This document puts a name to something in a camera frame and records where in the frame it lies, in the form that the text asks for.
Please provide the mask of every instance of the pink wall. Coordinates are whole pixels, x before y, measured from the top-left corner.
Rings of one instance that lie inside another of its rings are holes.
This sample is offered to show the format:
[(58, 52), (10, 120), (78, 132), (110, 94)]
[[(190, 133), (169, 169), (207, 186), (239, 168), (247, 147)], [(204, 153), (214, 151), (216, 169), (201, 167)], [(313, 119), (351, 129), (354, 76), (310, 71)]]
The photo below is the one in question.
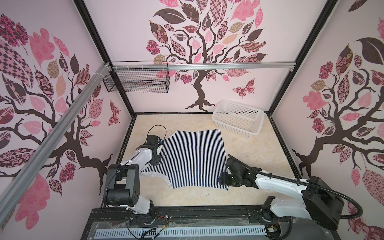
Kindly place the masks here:
[(340, 2), (273, 116), (304, 177), (363, 207), (341, 239), (383, 239), (384, 2), (356, 2)]
[[(219, 63), (226, 58), (232, 58), (231, 62), (237, 62), (243, 56), (248, 57), (254, 54), (258, 54), (257, 59), (263, 62), (294, 61), (325, 2), (325, 0), (154, 0), (148, 4), (146, 1), (93, 0), (86, 1), (86, 4), (113, 61), (164, 58), (171, 62), (175, 58), (174, 63), (185, 64), (209, 63), (208, 56), (211, 53), (213, 63)], [(181, 17), (169, 17), (161, 11), (163, 9), (171, 9)], [(206, 16), (213, 23), (212, 31), (193, 30), (198, 28), (199, 22), (207, 22), (204, 21)], [(169, 46), (163, 46), (164, 43), (153, 36), (153, 30), (157, 31), (158, 26), (152, 24), (154, 26), (152, 29), (150, 21), (161, 26), (160, 35), (166, 33), (167, 36), (163, 41), (166, 40)], [(249, 41), (239, 43), (240, 37), (243, 36), (243, 28), (247, 24), (251, 24), (251, 28), (241, 41)], [(184, 28), (186, 26), (190, 26), (188, 28), (190, 32), (183, 32), (186, 31)], [(249, 37), (254, 31), (261, 32), (256, 39)], [(219, 32), (225, 32), (225, 34), (221, 39), (215, 39)], [(188, 34), (189, 38), (177, 39), (175, 34), (184, 36)], [(217, 49), (207, 50), (214, 42)], [(252, 43), (254, 48), (241, 47), (247, 43)], [(186, 53), (184, 54), (182, 50), (178, 52), (175, 49), (176, 45), (180, 45)], [(238, 58), (235, 57), (237, 51), (240, 54)], [(196, 56), (199, 54), (203, 57), (197, 61)], [(177, 76), (178, 73), (173, 72), (168, 93), (128, 93), (127, 95), (136, 112), (213, 111), (215, 106), (212, 104), (217, 104), (222, 99), (268, 110), (282, 79), (286, 76), (287, 69), (248, 69), (248, 71), (236, 75), (218, 70), (218, 73), (213, 73), (216, 80), (206, 78), (208, 74), (212, 74), (212, 71), (200, 71), (200, 78), (196, 79), (193, 79), (194, 71), (188, 71), (180, 73), (180, 76), (184, 74), (186, 77), (191, 76), (191, 81), (186, 78), (184, 82), (176, 81), (174, 74)], [(245, 87), (252, 79), (254, 81), (250, 83), (251, 91), (249, 91)]]
[[(1, 14), (3, 192), (102, 60), (70, 0), (3, 1)], [(1, 238), (79, 239), (129, 122), (119, 94), (102, 83), (2, 226)]]

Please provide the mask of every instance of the white plastic basket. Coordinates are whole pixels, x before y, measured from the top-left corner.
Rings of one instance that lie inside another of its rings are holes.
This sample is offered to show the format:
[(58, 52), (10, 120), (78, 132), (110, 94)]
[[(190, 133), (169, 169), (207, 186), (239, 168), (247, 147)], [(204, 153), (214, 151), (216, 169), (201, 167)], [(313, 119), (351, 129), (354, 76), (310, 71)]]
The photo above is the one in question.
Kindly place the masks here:
[(260, 133), (264, 111), (225, 99), (217, 105), (212, 120), (219, 128), (250, 137)]

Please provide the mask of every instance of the black and white striped fabric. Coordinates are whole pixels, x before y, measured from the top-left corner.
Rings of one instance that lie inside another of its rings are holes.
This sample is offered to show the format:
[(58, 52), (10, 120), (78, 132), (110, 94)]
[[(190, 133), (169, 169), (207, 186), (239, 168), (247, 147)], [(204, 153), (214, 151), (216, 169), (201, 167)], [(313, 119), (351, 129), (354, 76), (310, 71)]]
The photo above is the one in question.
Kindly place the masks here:
[(142, 176), (161, 177), (170, 188), (201, 186), (228, 190), (228, 186), (218, 182), (220, 173), (227, 171), (220, 129), (176, 131), (165, 138), (160, 154), (160, 164), (148, 166)]

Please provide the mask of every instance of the butterfly decal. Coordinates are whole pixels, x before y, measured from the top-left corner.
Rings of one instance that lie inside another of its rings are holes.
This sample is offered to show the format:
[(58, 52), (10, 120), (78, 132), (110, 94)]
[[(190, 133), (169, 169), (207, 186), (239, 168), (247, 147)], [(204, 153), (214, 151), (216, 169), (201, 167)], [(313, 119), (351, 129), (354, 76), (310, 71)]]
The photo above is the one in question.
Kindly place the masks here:
[(245, 88), (234, 88), (232, 90), (234, 90), (236, 93), (239, 94), (240, 97), (242, 97), (244, 99), (244, 96), (247, 94), (247, 92), (254, 94), (254, 92), (253, 92), (255, 90), (255, 88), (253, 87), (254, 84), (255, 84), (255, 79), (252, 79), (251, 81), (249, 81), (247, 83)]
[(112, 124), (117, 124), (119, 122), (119, 108), (118, 107), (115, 107), (115, 104), (110, 100), (109, 101), (109, 104), (111, 106), (111, 110), (112, 110), (112, 113), (113, 115), (109, 118), (109, 121), (108, 121), (108, 126), (112, 125)]

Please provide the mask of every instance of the black wire basket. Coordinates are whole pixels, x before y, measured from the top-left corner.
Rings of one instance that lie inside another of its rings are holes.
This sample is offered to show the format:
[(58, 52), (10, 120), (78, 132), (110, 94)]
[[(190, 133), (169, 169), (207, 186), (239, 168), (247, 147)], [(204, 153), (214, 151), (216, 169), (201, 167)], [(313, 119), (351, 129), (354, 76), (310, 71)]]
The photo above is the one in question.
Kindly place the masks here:
[(166, 61), (129, 62), (153, 62), (154, 65), (135, 64), (114, 68), (114, 72), (109, 72), (103, 80), (108, 92), (118, 92), (122, 89), (128, 93), (168, 93), (170, 78)]

